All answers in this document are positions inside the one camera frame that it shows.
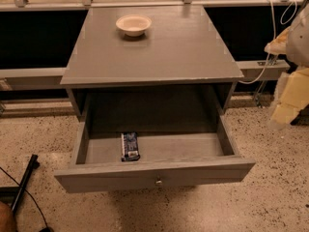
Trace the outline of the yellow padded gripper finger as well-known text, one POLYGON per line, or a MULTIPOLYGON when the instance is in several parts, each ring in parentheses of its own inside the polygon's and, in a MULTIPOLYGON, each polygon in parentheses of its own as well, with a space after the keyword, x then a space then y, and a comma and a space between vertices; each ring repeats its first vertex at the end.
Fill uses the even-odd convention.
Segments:
POLYGON ((280 55, 287 53, 287 39, 290 27, 283 30, 274 40, 265 46, 265 52, 272 55, 280 55))
POLYGON ((309 68, 291 74, 282 72, 269 108, 269 124, 286 127, 309 105, 309 68))

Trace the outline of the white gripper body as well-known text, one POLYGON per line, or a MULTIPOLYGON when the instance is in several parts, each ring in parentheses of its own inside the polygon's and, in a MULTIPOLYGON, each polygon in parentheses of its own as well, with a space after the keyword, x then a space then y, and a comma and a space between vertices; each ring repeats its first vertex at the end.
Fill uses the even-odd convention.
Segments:
POLYGON ((302 67, 309 67, 309 4, 291 24, 287 44, 287 58, 302 67))

